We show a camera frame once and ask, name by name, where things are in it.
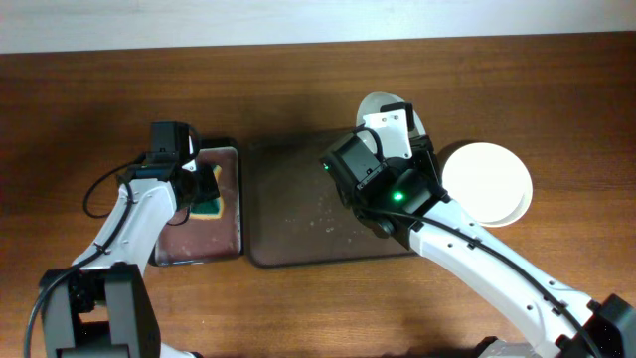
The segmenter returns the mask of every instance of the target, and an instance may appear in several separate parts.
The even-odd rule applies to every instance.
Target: white plate
[[[521,159],[491,143],[468,144],[455,151],[444,165],[442,183],[486,227],[516,222],[533,197],[532,179]]]

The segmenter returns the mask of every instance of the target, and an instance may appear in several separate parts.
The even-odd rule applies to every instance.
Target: cable
[[[518,273],[532,287],[534,287],[539,293],[541,293],[565,317],[565,319],[569,322],[569,324],[572,325],[572,327],[574,328],[576,333],[578,335],[580,335],[580,337],[585,341],[585,344],[587,344],[587,347],[589,347],[589,350],[592,352],[592,355],[594,357],[596,357],[596,358],[602,358],[602,355],[600,354],[600,351],[598,350],[598,347],[596,346],[596,343],[594,343],[594,341],[589,336],[587,331],[585,331],[585,329],[583,329],[583,327],[580,325],[580,323],[578,323],[576,318],[574,318],[574,316],[569,312],[569,310],[562,303],[560,303],[557,300],[556,297],[554,297],[545,287],[543,287],[534,277],[532,277],[529,273],[527,273],[523,268],[521,268],[519,265],[517,265],[515,262],[513,262],[510,259],[508,259],[504,255],[500,254],[496,250],[490,248],[489,246],[486,246],[480,240],[473,239],[473,238],[469,237],[468,235],[466,235],[464,233],[461,233],[461,232],[459,232],[459,231],[457,231],[457,230],[455,230],[455,229],[453,229],[453,228],[451,228],[451,227],[449,227],[449,226],[447,226],[445,224],[442,224],[442,223],[440,223],[438,221],[435,221],[435,220],[432,220],[432,219],[428,219],[428,218],[424,218],[424,217],[419,217],[417,215],[412,215],[412,214],[407,214],[407,213],[399,213],[399,212],[394,212],[394,211],[391,211],[391,210],[370,208],[370,207],[365,207],[365,206],[354,206],[354,207],[357,207],[358,209],[370,211],[370,212],[373,212],[373,213],[377,213],[377,214],[394,215],[394,216],[399,216],[399,217],[403,217],[403,218],[417,220],[417,221],[423,222],[424,224],[432,225],[432,226],[434,226],[434,227],[436,227],[438,229],[441,229],[441,230],[443,230],[443,231],[455,236],[458,239],[461,239],[461,240],[467,242],[468,244],[472,245],[473,247],[479,248],[482,251],[484,251],[484,252],[490,254],[491,256],[495,257],[496,259],[498,259],[499,261],[501,261],[502,263],[504,263],[508,267],[510,267],[512,270],[514,270],[516,273]]]
[[[90,195],[92,194],[92,192],[95,190],[95,188],[97,188],[97,186],[99,184],[101,184],[102,181],[106,180],[106,178],[108,178],[109,176],[111,176],[112,174],[118,172],[119,170],[132,165],[132,164],[141,164],[144,159],[146,159],[146,153],[142,153],[139,154],[139,156],[137,156],[137,158],[131,162],[125,163],[125,164],[121,164],[118,167],[110,170],[109,172],[107,172],[106,174],[102,175],[101,177],[99,177],[99,179],[97,179],[94,183],[92,183],[92,185],[90,186],[90,188],[88,188],[88,190],[86,191],[86,194],[83,196],[83,202],[81,203],[81,206],[83,208],[83,211],[90,217],[92,217],[93,219],[102,219],[107,217],[108,215],[110,215],[110,212],[107,212],[105,214],[93,214],[89,209],[88,209],[88,199],[90,199]]]
[[[181,225],[186,224],[186,223],[188,222],[188,219],[190,219],[190,207],[188,207],[188,208],[186,209],[186,217],[185,217],[185,218],[184,218],[181,222],[179,222],[179,223],[177,223],[177,224],[170,224],[170,223],[168,222],[168,223],[166,223],[166,225],[170,225],[170,226],[181,226]]]
[[[351,132],[356,135],[362,131],[368,131],[371,136],[374,138],[374,141],[376,142],[376,158],[378,158],[378,160],[380,160],[381,162],[385,160],[385,156],[383,155],[383,150],[382,150],[382,142],[380,141],[380,136],[378,135],[377,132],[375,132],[374,130],[370,129],[370,128],[366,128],[364,125],[360,125],[354,128],[354,130],[352,130]]]
[[[133,195],[132,195],[132,189],[130,188],[130,184],[123,182],[123,185],[126,187],[126,192],[128,195],[128,200],[126,201],[126,208],[124,209],[123,214],[121,214],[121,218],[119,218],[117,225],[115,225],[108,239],[106,239],[103,245],[99,246],[98,250],[95,251],[92,255],[80,261],[79,263],[71,266],[70,268],[65,269],[62,273],[60,273],[53,281],[51,281],[51,283],[49,283],[49,285],[40,293],[40,295],[36,299],[36,302],[33,305],[33,309],[31,310],[31,315],[29,316],[29,322],[27,323],[27,330],[24,335],[24,358],[31,357],[31,338],[33,336],[33,326],[35,324],[36,318],[38,317],[38,312],[42,308],[42,305],[45,303],[45,301],[48,299],[51,292],[58,285],[60,285],[61,282],[63,282],[66,278],[68,278],[71,274],[77,272],[79,269],[90,264],[99,256],[101,256],[101,254],[117,238],[117,235],[121,231],[121,228],[126,222],[126,219],[128,219],[128,215],[130,214],[130,211],[132,210]]]

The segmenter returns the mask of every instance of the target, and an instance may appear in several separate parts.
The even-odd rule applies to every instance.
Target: white wall
[[[0,53],[635,29],[634,0],[0,1]]]

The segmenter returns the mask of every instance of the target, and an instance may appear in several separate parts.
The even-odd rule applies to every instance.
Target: wooden table
[[[616,292],[636,303],[634,33],[11,55],[0,57],[0,357],[21,354],[42,273],[100,228],[81,211],[85,189],[147,148],[151,121],[247,143],[351,127],[375,90],[411,100],[439,149],[470,139],[518,154],[534,201],[493,233],[599,300]],[[112,205],[113,190],[98,190],[94,210]],[[276,270],[241,259],[145,278],[162,338],[209,357],[523,339],[418,258]],[[33,351],[43,355],[39,323]]]

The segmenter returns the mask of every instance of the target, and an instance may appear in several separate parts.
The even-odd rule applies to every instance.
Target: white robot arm
[[[386,95],[375,105],[376,110],[359,113],[359,126],[321,159],[359,221],[459,277],[544,358],[600,358],[599,346],[607,348],[612,338],[623,344],[612,344],[612,354],[621,349],[625,357],[636,354],[631,306],[615,295],[596,303],[482,228],[442,188],[432,144],[412,106]],[[621,307],[620,322],[608,319],[610,305]],[[615,332],[599,334],[599,326]]]
[[[193,148],[190,132],[196,133],[184,123],[152,124],[152,149],[118,177],[118,199],[94,241],[70,268],[43,277],[25,357],[40,307],[49,357],[201,357],[161,342],[142,279],[157,238],[175,212],[219,197],[212,167],[197,168],[193,162],[199,148]],[[82,322],[79,314],[97,304],[106,306],[109,320]]]

